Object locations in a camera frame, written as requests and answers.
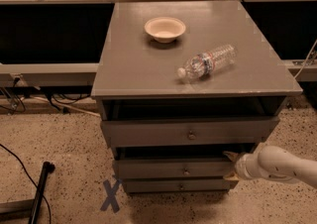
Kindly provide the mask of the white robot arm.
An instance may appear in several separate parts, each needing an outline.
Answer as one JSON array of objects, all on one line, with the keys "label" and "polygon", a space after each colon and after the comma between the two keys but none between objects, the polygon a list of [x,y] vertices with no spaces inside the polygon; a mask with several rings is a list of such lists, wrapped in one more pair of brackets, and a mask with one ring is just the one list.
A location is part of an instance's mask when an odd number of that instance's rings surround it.
[{"label": "white robot arm", "polygon": [[277,146],[264,146],[258,153],[224,152],[233,167],[226,180],[265,179],[274,182],[304,182],[317,188],[317,162],[299,158]]}]

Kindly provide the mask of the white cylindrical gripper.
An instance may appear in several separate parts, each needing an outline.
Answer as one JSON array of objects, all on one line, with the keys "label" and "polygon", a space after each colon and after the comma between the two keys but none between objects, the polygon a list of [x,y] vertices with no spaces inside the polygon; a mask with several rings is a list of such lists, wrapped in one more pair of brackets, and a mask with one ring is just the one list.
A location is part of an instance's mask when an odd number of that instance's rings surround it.
[{"label": "white cylindrical gripper", "polygon": [[239,154],[224,151],[231,162],[235,163],[235,172],[223,176],[225,180],[237,181],[239,178],[244,180],[260,178],[260,169],[257,154]]}]

